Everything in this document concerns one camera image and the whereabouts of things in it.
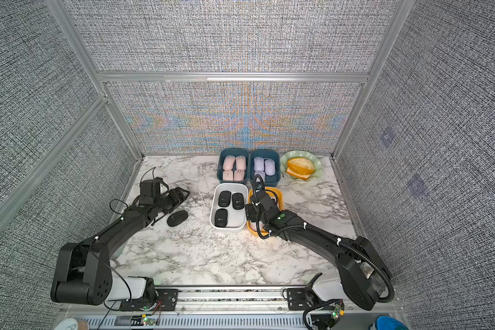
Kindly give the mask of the pink mouse with scroll wheel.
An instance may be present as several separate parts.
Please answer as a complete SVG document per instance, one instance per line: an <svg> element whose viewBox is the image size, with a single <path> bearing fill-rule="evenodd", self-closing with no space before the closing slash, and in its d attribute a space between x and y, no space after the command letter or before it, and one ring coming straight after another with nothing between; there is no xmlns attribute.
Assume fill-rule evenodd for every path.
<svg viewBox="0 0 495 330"><path fill-rule="evenodd" d="M247 169L246 157L244 155L236 156L235 166L236 166L236 170L246 171Z"/></svg>

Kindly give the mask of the black mouse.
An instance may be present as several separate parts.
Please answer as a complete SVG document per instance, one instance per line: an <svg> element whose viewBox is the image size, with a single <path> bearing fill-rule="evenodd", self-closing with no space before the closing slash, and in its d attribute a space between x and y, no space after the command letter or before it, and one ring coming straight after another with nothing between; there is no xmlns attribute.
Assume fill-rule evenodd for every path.
<svg viewBox="0 0 495 330"><path fill-rule="evenodd" d="M228 210L220 208L214 214L214 226L217 228L225 228L228 225Z"/></svg>
<svg viewBox="0 0 495 330"><path fill-rule="evenodd" d="M169 215L166 223L169 227L176 227L188 219L188 212L185 210L179 210Z"/></svg>
<svg viewBox="0 0 495 330"><path fill-rule="evenodd" d="M227 208L231 203L231 192L221 191L217 203L218 203L218 207Z"/></svg>
<svg viewBox="0 0 495 330"><path fill-rule="evenodd" d="M245 208L245 197L241 192L232 194L232 207L234 210L242 210Z"/></svg>

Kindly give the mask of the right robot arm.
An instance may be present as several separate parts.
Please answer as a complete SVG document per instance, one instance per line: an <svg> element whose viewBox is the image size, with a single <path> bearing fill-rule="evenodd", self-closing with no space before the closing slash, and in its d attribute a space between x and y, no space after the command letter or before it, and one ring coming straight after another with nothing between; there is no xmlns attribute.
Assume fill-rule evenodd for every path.
<svg viewBox="0 0 495 330"><path fill-rule="evenodd" d="M326 259L337 269L346 297L362 309L371 310L376 303L395 298L392 274L368 239L331 234L292 211L280 210L272 197L270 192L257 191L247 207L260 239L278 237Z"/></svg>

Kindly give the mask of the purple mouse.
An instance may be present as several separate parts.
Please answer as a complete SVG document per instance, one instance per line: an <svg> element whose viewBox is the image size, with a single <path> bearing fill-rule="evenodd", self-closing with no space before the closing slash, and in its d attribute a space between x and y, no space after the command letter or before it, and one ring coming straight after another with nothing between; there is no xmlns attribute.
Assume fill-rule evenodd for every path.
<svg viewBox="0 0 495 330"><path fill-rule="evenodd" d="M273 159L265 159L264 166L264 172L266 176L273 176L276 174L276 164Z"/></svg>
<svg viewBox="0 0 495 330"><path fill-rule="evenodd" d="M265 171L265 159L262 157L254 158L254 172L264 172Z"/></svg>
<svg viewBox="0 0 495 330"><path fill-rule="evenodd" d="M261 181L265 181L265 172L264 171L255 171L254 176L259 176L261 178Z"/></svg>

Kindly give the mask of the teal storage box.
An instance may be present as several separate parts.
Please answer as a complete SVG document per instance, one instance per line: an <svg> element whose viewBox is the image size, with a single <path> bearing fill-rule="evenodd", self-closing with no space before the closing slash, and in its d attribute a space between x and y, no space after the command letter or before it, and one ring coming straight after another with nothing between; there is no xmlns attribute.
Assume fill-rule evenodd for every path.
<svg viewBox="0 0 495 330"><path fill-rule="evenodd" d="M273 159L276 164L276 174L273 176L265 176L265 184L267 186L272 186L276 187L280 181L281 177L281 170L280 170L280 157L279 154L276 151L270 150L270 149L257 149L251 152L250 154L250 180L254 179L254 158L256 157L262 157L264 159Z"/></svg>
<svg viewBox="0 0 495 330"><path fill-rule="evenodd" d="M223 161L224 161L224 158L227 156L227 155L233 155L233 156L239 156L239 155L244 155L246 157L246 160L247 160L247 169L246 169L246 177L245 177L245 180L243 181L224 181L222 180L222 173L223 173L223 169L222 169L222 164L223 164ZM219 161L218 161L218 165L217 165L217 179L221 182L221 183L238 183L238 184L245 184L248 180L248 177L249 177L249 170L250 170L250 153L248 152L247 149L243 149L243 148L226 148L224 149L221 153L220 153L220 156L219 156Z"/></svg>

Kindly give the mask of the black mouse front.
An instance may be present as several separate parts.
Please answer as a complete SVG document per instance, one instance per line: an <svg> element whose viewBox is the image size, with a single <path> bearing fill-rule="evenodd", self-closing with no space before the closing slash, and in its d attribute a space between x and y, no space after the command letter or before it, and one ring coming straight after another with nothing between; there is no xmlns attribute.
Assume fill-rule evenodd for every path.
<svg viewBox="0 0 495 330"><path fill-rule="evenodd" d="M227 208L231 203L231 192L221 191L217 203L218 203L218 207Z"/></svg>

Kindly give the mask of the purple mouse front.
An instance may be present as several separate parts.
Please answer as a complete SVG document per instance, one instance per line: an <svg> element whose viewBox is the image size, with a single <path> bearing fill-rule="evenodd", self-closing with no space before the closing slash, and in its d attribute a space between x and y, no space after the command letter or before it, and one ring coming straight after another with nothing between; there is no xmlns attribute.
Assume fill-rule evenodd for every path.
<svg viewBox="0 0 495 330"><path fill-rule="evenodd" d="M264 172L266 176L273 176L276 174L276 164L273 159L265 159L264 166Z"/></svg>

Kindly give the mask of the yellow storage box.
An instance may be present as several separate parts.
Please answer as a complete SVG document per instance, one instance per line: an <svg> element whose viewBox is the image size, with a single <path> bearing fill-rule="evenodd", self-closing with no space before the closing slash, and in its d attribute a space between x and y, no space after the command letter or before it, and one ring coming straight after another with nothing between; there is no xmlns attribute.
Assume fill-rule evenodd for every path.
<svg viewBox="0 0 495 330"><path fill-rule="evenodd" d="M284 203L284 198L282 192L275 187L267 187L265 189L265 192L277 203L279 210L283 210L285 208L285 203ZM258 237L257 231L251 230L249 223L254 222L255 223L255 215L256 215L256 210L254 209L254 206L249 204L246 204L246 228L250 231L250 233Z"/></svg>

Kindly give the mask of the white storage box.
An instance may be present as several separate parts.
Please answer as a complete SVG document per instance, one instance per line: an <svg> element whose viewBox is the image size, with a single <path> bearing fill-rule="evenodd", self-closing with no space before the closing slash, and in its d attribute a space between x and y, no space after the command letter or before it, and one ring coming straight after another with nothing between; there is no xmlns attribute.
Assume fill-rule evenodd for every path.
<svg viewBox="0 0 495 330"><path fill-rule="evenodd" d="M231 203L225 208L228 210L228 225L225 228L217 228L214 225L215 213L220 207L218 207L218 198L221 191L230 191L231 192ZM210 209L210 225L213 229L218 232L226 232L226 233L238 233L241 232L246 225L246 210L245 208L242 210L234 210L232 207L232 194L234 193L242 193L245 197L245 208L246 204L248 204L248 189L247 186L243 184L236 183L223 183L219 184L214 190L213 201L211 203Z"/></svg>

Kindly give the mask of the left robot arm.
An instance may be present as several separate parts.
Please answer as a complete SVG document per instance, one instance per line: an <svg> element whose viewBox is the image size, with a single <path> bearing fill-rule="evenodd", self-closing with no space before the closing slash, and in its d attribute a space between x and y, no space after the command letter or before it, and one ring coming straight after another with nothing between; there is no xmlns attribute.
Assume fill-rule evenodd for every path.
<svg viewBox="0 0 495 330"><path fill-rule="evenodd" d="M161 177L140 183L140 194L114 223L79 242L67 243L56 262L50 297L53 302L101 305L112 301L111 294L121 290L123 309L146 309L158 295L153 280L137 277L136 285L110 265L110 258L137 232L171 214L190 196L190 191L170 188Z"/></svg>

